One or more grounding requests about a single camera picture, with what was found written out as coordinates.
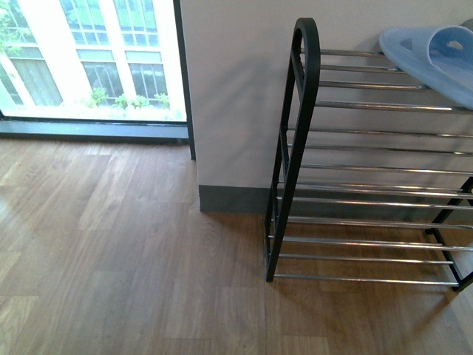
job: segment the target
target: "chrome rod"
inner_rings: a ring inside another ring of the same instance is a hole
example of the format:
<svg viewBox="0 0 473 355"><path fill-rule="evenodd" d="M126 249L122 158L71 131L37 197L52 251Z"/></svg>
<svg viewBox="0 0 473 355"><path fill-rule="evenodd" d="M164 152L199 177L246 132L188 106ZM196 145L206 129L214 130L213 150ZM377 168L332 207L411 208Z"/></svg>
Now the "chrome rod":
<svg viewBox="0 0 473 355"><path fill-rule="evenodd" d="M308 224L333 224L337 226L361 226L361 227L385 227L385 228L404 228L404 229L469 229L473 226L463 224L446 223L414 223L414 222L395 222L388 220L346 220L341 218L323 218L323 217L289 217L291 223Z"/></svg>
<svg viewBox="0 0 473 355"><path fill-rule="evenodd" d="M287 130L294 131L294 126ZM426 138L466 138L472 139L473 135L454 135L449 133L425 133L425 132L402 132L402 131L364 131L361 129L338 129L338 128L310 128L310 132L317 133L339 133L348 135L405 135L412 137L426 137Z"/></svg>
<svg viewBox="0 0 473 355"><path fill-rule="evenodd" d="M360 83L352 81L320 81L320 87L336 87L339 89L368 89L368 90L391 90L391 91L433 91L427 85L407 85L388 83Z"/></svg>
<svg viewBox="0 0 473 355"><path fill-rule="evenodd" d="M337 72L376 72L380 74L404 74L404 72L397 67L368 67L361 65L335 65L322 64L320 70L332 70Z"/></svg>
<svg viewBox="0 0 473 355"><path fill-rule="evenodd" d="M354 172L413 172L426 174L446 174L446 175L473 175L473 172L462 172L455 170L434 170L434 169L411 169L395 167L371 167L371 166L351 166L351 165L324 165L324 164L301 164L302 168L308 169L331 169L331 170L350 170Z"/></svg>
<svg viewBox="0 0 473 355"><path fill-rule="evenodd" d="M341 55L349 57L386 58L383 52L362 52L358 50L320 50L321 55Z"/></svg>
<svg viewBox="0 0 473 355"><path fill-rule="evenodd" d="M334 188L348 188L348 189L366 189L370 192L421 192L421 193L432 193L432 192L450 192L453 195L445 195L446 197L464 197L469 198L473 197L472 194L461 194L461 189L458 188L449 188L449 187L428 187L428 186L411 186L411 185L376 185L371 183L323 183L322 185L316 185L313 181L299 181L297 184L299 189L334 189Z"/></svg>
<svg viewBox="0 0 473 355"><path fill-rule="evenodd" d="M375 109L381 111L425 112L444 113L452 115L471 115L473 110L460 106L427 106L403 104L379 104L372 102L338 102L316 101L316 107L329 107L335 109Z"/></svg>
<svg viewBox="0 0 473 355"><path fill-rule="evenodd" d="M362 277L334 277L334 276L298 275L298 274L274 274L274 277L284 277L284 278L290 278L290 279L326 280L326 281L358 281L358 282L366 282L366 283L407 283L407 284L412 284L412 285L444 285L444 286L451 286L451 287L458 286L458 283L441 282L441 281L366 279Z"/></svg>
<svg viewBox="0 0 473 355"><path fill-rule="evenodd" d="M274 236L268 235L268 238L274 239ZM291 236L284 236L283 240L288 243L328 244L331 246L369 246L369 247L376 247L376 248L391 248L391 249L473 251L473 247L469 247L469 246L444 246L443 244L440 244L440 243L387 242L384 240L356 240L356 239L334 239L334 238L291 237Z"/></svg>
<svg viewBox="0 0 473 355"><path fill-rule="evenodd" d="M419 209L448 209L471 211L472 206L457 206L444 204L430 204L430 203L400 203L400 202L381 202L381 201L363 201L363 200L337 200L333 198L319 198L319 197L294 197L293 201L308 202L308 203L339 203L341 205L359 205L359 206L384 206L384 207L409 207Z"/></svg>
<svg viewBox="0 0 473 355"><path fill-rule="evenodd" d="M287 146L292 148L293 145L289 143ZM330 146L323 144L306 144L305 148L318 150L338 150L344 152L419 153L432 155L455 155L458 157L473 157L473 152L449 152L443 150L387 148L379 146Z"/></svg>
<svg viewBox="0 0 473 355"><path fill-rule="evenodd" d="M376 257L328 257L324 255L303 255L303 254L279 254L283 259L303 259L303 260L327 260L327 261L365 261L374 263L406 263L406 264L427 264L427 265L453 265L453 261L447 260L413 260L413 259L387 259Z"/></svg>
<svg viewBox="0 0 473 355"><path fill-rule="evenodd" d="M325 192L348 192L355 194L371 194L371 195L390 195L390 196L418 196L418 197L457 197L463 199L473 200L473 195L469 193L456 192L455 190L444 189L445 192L437 190L437 188L431 188L428 191L421 191L421 187L413 186L376 186L376 185L344 185L344 184L333 184L333 185L310 185L309 183L300 183L296 185L296 189L299 191L325 191Z"/></svg>

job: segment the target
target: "building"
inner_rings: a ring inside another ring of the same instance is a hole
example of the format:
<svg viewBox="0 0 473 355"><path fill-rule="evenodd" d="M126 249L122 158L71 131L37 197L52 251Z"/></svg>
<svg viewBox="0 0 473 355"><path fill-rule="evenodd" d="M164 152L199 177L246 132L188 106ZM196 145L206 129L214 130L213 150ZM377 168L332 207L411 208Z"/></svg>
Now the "building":
<svg viewBox="0 0 473 355"><path fill-rule="evenodd" d="M0 55L4 112L186 119L172 1L1 3L7 25L0 36L8 44Z"/></svg>

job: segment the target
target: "wooden floor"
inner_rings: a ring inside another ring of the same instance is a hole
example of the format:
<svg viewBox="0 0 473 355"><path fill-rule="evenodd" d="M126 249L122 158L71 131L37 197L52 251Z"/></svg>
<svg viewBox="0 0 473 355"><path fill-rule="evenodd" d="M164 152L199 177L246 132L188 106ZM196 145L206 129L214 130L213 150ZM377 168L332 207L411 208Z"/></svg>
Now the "wooden floor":
<svg viewBox="0 0 473 355"><path fill-rule="evenodd" d="M0 354L473 354L473 286L264 281L186 146L0 141Z"/></svg>

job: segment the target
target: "glass window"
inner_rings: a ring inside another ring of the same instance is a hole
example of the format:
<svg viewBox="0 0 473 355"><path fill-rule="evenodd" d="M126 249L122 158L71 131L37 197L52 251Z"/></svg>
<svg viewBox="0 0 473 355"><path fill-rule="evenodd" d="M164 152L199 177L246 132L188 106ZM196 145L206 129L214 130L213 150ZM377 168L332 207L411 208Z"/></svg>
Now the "glass window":
<svg viewBox="0 0 473 355"><path fill-rule="evenodd" d="M123 94L120 77L115 63L84 62L87 78L92 88L102 87L109 96L109 104Z"/></svg>
<svg viewBox="0 0 473 355"><path fill-rule="evenodd" d="M114 0L114 2L125 44L158 47L152 0Z"/></svg>
<svg viewBox="0 0 473 355"><path fill-rule="evenodd" d="M113 61L111 50L77 50L77 54L83 61Z"/></svg>
<svg viewBox="0 0 473 355"><path fill-rule="evenodd" d="M3 3L3 7L8 15L0 21L0 26L1 30L7 34L8 44L35 44L35 37L30 31L17 0L6 1Z"/></svg>
<svg viewBox="0 0 473 355"><path fill-rule="evenodd" d="M18 94L15 87L13 86L13 83L10 80L10 77L8 76L7 72L1 65L0 65L0 81L5 86L5 89L7 89L13 102L17 105L22 105L23 101L21 100L20 95Z"/></svg>
<svg viewBox="0 0 473 355"><path fill-rule="evenodd" d="M130 63L161 63L161 53L159 52L136 52L126 51L126 60Z"/></svg>
<svg viewBox="0 0 473 355"><path fill-rule="evenodd" d="M136 93L157 105L156 94L167 94L162 64L130 64Z"/></svg>
<svg viewBox="0 0 473 355"><path fill-rule="evenodd" d="M59 106L62 97L45 61L12 59L33 101L41 106Z"/></svg>
<svg viewBox="0 0 473 355"><path fill-rule="evenodd" d="M109 44L98 0L61 0L61 6L77 44Z"/></svg>

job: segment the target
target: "light blue plastic slipper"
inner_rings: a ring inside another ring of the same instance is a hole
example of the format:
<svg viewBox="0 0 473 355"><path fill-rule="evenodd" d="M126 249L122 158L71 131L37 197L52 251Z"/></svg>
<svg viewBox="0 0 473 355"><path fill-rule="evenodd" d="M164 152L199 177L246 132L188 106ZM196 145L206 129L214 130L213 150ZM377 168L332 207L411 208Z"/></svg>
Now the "light blue plastic slipper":
<svg viewBox="0 0 473 355"><path fill-rule="evenodd" d="M404 72L473 109L473 31L461 26L391 28L379 44Z"/></svg>

